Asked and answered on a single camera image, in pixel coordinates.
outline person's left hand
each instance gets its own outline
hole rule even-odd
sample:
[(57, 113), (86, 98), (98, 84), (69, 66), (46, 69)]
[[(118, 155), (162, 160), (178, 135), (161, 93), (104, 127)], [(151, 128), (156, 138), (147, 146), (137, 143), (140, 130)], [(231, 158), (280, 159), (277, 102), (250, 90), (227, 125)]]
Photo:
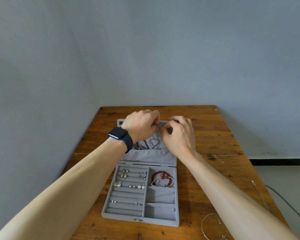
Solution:
[(160, 123), (160, 112), (158, 110), (133, 112), (124, 120), (121, 128), (127, 130), (133, 143), (143, 141), (152, 136)]

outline smartwatch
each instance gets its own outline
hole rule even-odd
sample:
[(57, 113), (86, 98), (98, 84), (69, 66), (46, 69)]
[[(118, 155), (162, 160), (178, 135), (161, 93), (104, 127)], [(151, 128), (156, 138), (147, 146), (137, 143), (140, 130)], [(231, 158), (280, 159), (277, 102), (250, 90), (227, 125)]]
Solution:
[(115, 127), (108, 133), (108, 138), (109, 137), (112, 137), (119, 141), (123, 141), (128, 148), (126, 153), (128, 153), (132, 149), (133, 140), (126, 129), (122, 129), (121, 127)]

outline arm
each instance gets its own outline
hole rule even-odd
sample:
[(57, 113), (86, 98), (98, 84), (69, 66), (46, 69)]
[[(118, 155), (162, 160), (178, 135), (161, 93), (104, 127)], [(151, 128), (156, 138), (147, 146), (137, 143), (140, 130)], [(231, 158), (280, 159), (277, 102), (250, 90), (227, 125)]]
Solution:
[[(169, 119), (172, 121), (160, 130), (164, 144), (195, 177), (234, 239), (299, 239), (287, 226), (204, 161), (196, 152), (191, 120), (183, 116)], [(171, 135), (167, 131), (170, 127), (173, 127)]]
[[(149, 138), (159, 122), (159, 111), (140, 111), (130, 114), (122, 128), (135, 143)], [(0, 231), (0, 240), (68, 240), (126, 151), (124, 142), (108, 138), (8, 222)]]

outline watch face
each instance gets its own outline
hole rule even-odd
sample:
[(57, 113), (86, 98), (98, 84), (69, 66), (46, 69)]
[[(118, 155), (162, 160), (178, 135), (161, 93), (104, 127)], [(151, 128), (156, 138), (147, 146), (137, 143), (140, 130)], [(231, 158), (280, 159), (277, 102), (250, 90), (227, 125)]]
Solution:
[(121, 127), (116, 127), (109, 132), (109, 136), (116, 138), (116, 139), (122, 139), (127, 134), (128, 134), (128, 132), (125, 129), (122, 129)]

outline hand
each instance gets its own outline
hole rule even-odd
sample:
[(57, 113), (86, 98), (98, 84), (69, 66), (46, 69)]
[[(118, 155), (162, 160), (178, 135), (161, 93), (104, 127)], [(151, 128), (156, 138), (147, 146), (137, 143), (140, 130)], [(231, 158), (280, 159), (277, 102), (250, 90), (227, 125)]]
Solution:
[(141, 110), (133, 112), (124, 120), (121, 128), (127, 130), (133, 143), (143, 141), (152, 136), (160, 123), (160, 112), (158, 110), (149, 111)]
[[(196, 153), (196, 138), (192, 128), (192, 121), (183, 116), (173, 116), (169, 118), (161, 129), (161, 138), (169, 151), (181, 161)], [(173, 128), (172, 134), (168, 133), (170, 127)]]

